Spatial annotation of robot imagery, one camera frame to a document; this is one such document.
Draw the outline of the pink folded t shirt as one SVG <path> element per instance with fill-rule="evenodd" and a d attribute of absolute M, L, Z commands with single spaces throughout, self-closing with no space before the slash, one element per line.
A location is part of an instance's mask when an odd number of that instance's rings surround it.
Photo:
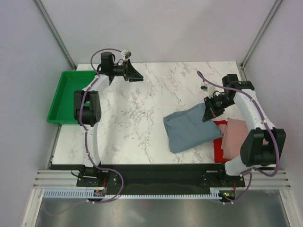
<path fill-rule="evenodd" d="M 245 121 L 228 118 L 221 147 L 225 159 L 232 160 L 240 155 L 241 146 L 248 133 Z"/>

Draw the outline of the aluminium front frame rail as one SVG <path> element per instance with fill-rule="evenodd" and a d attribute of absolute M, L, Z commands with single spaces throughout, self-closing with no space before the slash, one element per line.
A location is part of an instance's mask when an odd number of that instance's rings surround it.
<path fill-rule="evenodd" d="M 76 177 L 65 170 L 39 170 L 33 188 L 35 189 L 73 189 Z M 279 171 L 273 177 L 267 177 L 258 171 L 252 172 L 250 185 L 252 190 L 290 190 L 291 185 L 285 171 Z"/>

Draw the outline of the red folded t shirt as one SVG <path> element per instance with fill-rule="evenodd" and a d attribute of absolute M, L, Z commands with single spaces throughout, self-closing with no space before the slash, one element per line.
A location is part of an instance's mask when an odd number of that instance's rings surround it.
<path fill-rule="evenodd" d="M 220 120 L 220 121 L 214 121 L 214 123 L 218 126 L 222 136 L 220 138 L 217 138 L 214 140 L 214 162 L 215 163 L 223 163 L 228 161 L 228 159 L 225 159 L 223 157 L 223 149 L 222 147 L 222 142 L 223 142 L 223 135 L 227 126 L 227 121 L 226 120 Z"/>

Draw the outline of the aluminium left corner post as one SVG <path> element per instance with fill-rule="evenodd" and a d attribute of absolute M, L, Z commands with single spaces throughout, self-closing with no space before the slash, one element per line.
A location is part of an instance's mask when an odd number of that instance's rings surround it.
<path fill-rule="evenodd" d="M 35 4 L 40 15 L 42 16 L 43 21 L 45 22 L 50 33 L 52 34 L 52 37 L 54 38 L 57 46 L 59 47 L 59 49 L 60 49 L 61 53 L 63 54 L 65 60 L 67 61 L 68 65 L 70 66 L 70 68 L 72 70 L 76 70 L 77 66 L 76 66 L 74 60 L 72 59 L 68 49 L 66 48 L 66 45 L 64 44 L 63 39 L 61 38 L 57 28 L 55 27 L 55 24 L 53 23 L 43 2 L 41 0 L 33 0 L 33 3 Z"/>

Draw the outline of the aluminium right corner post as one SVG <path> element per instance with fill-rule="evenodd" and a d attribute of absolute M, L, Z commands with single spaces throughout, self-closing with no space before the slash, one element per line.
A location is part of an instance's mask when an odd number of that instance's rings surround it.
<path fill-rule="evenodd" d="M 248 61 L 250 60 L 252 54 L 254 53 L 256 47 L 258 46 L 259 42 L 261 41 L 263 35 L 269 28 L 271 22 L 274 19 L 274 16 L 278 12 L 279 8 L 281 7 L 283 0 L 275 0 L 273 5 L 271 6 L 269 12 L 267 13 L 260 29 L 258 30 L 255 38 L 253 39 L 252 44 L 250 45 L 248 51 L 246 52 L 244 59 L 238 64 L 241 70 L 244 70 L 245 66 L 247 65 Z"/>

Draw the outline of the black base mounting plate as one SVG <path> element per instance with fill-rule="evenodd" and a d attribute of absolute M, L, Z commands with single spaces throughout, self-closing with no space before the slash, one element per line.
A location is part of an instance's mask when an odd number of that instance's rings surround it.
<path fill-rule="evenodd" d="M 211 188 L 245 187 L 244 179 L 228 176 L 223 164 L 117 164 L 79 171 L 78 187 L 105 187 L 108 195 L 204 195 Z"/>

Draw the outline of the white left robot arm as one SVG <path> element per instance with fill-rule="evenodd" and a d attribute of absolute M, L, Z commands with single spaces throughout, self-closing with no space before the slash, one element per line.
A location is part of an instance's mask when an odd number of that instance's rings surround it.
<path fill-rule="evenodd" d="M 99 95 L 111 85 L 115 77 L 123 77 L 127 82 L 141 82 L 143 76 L 132 66 L 131 52 L 106 48 L 93 54 L 100 53 L 101 63 L 92 69 L 94 79 L 82 90 L 74 91 L 74 119 L 82 127 L 84 135 L 84 161 L 79 169 L 78 187 L 98 187 L 103 184 L 104 175 L 100 170 L 101 160 L 98 152 L 98 123 L 102 111 Z"/>

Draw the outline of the green plastic bin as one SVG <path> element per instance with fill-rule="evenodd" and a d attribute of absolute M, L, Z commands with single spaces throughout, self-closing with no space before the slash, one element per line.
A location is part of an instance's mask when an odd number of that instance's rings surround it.
<path fill-rule="evenodd" d="M 93 70 L 64 71 L 61 74 L 50 111 L 47 117 L 49 123 L 77 124 L 73 115 L 73 97 L 75 90 L 82 90 L 95 77 Z"/>

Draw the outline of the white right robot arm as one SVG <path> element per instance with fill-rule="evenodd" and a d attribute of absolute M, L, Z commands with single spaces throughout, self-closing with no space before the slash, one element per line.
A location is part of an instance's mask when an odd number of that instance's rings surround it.
<path fill-rule="evenodd" d="M 240 148 L 240 154 L 225 162 L 223 171 L 217 174 L 222 186 L 233 182 L 234 176 L 245 176 L 258 171 L 267 177 L 274 177 L 280 166 L 286 132 L 278 129 L 266 116 L 260 106 L 251 81 L 239 80 L 236 74 L 222 78 L 224 91 L 216 95 L 210 93 L 204 98 L 203 121 L 221 116 L 224 110 L 237 105 L 248 127 L 248 135 Z"/>

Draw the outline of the blue grey t shirt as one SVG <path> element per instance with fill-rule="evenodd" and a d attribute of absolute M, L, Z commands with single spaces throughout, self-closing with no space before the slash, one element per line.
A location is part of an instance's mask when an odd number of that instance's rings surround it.
<path fill-rule="evenodd" d="M 163 118 L 171 153 L 177 154 L 222 136 L 213 121 L 203 121 L 205 104 L 174 112 Z"/>

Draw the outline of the aluminium corner post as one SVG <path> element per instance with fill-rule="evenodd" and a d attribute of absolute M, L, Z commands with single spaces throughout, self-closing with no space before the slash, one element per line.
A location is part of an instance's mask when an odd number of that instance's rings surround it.
<path fill-rule="evenodd" d="M 63 54 L 65 60 L 67 61 L 68 65 L 70 66 L 70 68 L 72 70 L 76 70 L 77 66 L 76 66 L 74 60 L 72 59 L 68 49 L 66 48 L 66 45 L 64 44 L 63 39 L 61 38 L 57 28 L 55 27 L 55 24 L 53 23 L 43 2 L 41 0 L 33 0 L 33 3 L 35 4 L 40 15 L 42 16 L 43 21 L 45 22 L 50 33 L 52 34 L 52 37 L 54 38 L 57 46 L 59 47 L 59 49 L 60 49 L 61 53 Z"/>
<path fill-rule="evenodd" d="M 275 0 L 273 5 L 271 6 L 269 12 L 267 13 L 260 29 L 258 30 L 255 38 L 253 39 L 252 44 L 250 45 L 248 51 L 246 52 L 244 59 L 238 64 L 241 70 L 244 70 L 245 66 L 247 65 L 248 61 L 250 60 L 252 54 L 254 53 L 256 47 L 258 46 L 259 42 L 261 41 L 263 35 L 269 28 L 271 22 L 274 19 L 274 16 L 278 12 L 279 8 L 281 7 L 283 0 Z"/>

